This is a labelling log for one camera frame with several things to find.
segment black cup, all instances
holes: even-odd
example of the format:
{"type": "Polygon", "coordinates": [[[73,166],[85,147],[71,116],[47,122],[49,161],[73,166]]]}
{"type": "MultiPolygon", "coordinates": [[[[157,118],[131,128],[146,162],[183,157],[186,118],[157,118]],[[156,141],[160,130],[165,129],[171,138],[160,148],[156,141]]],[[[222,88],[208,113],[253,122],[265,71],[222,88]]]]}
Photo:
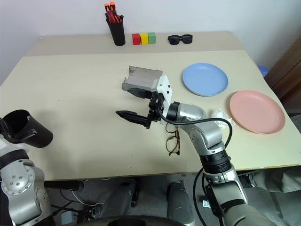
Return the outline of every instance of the black cup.
{"type": "Polygon", "coordinates": [[[124,36],[124,30],[123,30],[123,21],[113,24],[113,23],[109,23],[107,20],[107,23],[109,25],[111,35],[115,45],[123,46],[126,43],[126,38],[124,36]]]}
{"type": "Polygon", "coordinates": [[[20,142],[34,147],[45,147],[52,141],[52,132],[36,121],[26,110],[13,111],[7,114],[3,120],[13,131],[15,137],[21,137],[20,142]],[[32,129],[36,134],[28,137],[27,135],[32,129]]]}

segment white wall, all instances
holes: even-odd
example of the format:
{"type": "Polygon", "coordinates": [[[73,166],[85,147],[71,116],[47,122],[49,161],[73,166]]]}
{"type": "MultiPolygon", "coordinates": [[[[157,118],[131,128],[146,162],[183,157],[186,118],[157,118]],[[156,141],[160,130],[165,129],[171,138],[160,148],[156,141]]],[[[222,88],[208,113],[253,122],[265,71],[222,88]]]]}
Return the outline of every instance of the white wall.
{"type": "MultiPolygon", "coordinates": [[[[109,32],[105,0],[0,1],[0,84],[40,35],[109,32]]],[[[116,5],[128,33],[232,31],[255,62],[268,67],[301,34],[301,0],[116,0],[116,5]]]]}

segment floor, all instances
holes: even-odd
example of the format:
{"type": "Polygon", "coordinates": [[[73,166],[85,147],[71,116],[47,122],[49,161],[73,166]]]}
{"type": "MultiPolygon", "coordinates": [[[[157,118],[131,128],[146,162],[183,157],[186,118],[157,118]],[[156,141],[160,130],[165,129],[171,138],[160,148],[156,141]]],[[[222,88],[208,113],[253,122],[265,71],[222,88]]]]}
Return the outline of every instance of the floor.
{"type": "MultiPolygon", "coordinates": [[[[166,217],[166,190],[169,183],[182,179],[186,190],[192,200],[192,185],[195,174],[176,174],[176,175],[161,175],[141,177],[141,191],[138,204],[135,208],[130,209],[131,215],[153,215],[166,217]]],[[[110,193],[127,178],[112,178],[104,179],[90,179],[84,181],[84,189],[75,194],[86,203],[105,202],[110,193]]],[[[217,218],[212,214],[210,209],[202,207],[202,197],[204,197],[200,183],[197,185],[197,199],[200,212],[208,226],[218,226],[217,218]]],[[[270,220],[276,223],[277,226],[300,226],[301,222],[301,191],[291,193],[274,193],[274,198],[271,194],[261,188],[252,187],[245,188],[249,199],[249,204],[264,213],[270,220]]],[[[75,200],[72,192],[63,190],[63,195],[75,200]]],[[[48,188],[51,204],[62,206],[68,201],[65,200],[60,191],[57,189],[48,188]]],[[[72,203],[68,206],[81,210],[83,205],[80,203],[72,203]]],[[[60,213],[55,216],[56,225],[61,225],[60,213]]],[[[199,219],[196,219],[196,226],[201,226],[199,219]]]]}

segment pink plate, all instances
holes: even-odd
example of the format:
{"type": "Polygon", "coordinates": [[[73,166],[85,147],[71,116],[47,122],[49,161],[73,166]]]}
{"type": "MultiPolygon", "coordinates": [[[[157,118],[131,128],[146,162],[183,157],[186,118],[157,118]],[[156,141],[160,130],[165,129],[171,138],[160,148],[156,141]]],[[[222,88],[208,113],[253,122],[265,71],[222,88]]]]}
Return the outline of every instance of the pink plate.
{"type": "Polygon", "coordinates": [[[254,133],[277,133],[285,124],[280,106],[257,91],[246,90],[234,94],[230,100],[230,110],[242,127],[254,133]]]}

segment green block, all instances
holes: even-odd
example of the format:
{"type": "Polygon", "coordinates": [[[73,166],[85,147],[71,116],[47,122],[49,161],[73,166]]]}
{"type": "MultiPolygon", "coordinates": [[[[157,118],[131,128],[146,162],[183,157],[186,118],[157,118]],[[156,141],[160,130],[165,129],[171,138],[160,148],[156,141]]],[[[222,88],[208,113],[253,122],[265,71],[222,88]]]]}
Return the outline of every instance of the green block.
{"type": "Polygon", "coordinates": [[[155,44],[156,43],[156,34],[154,32],[147,33],[149,37],[149,44],[155,44]]]}

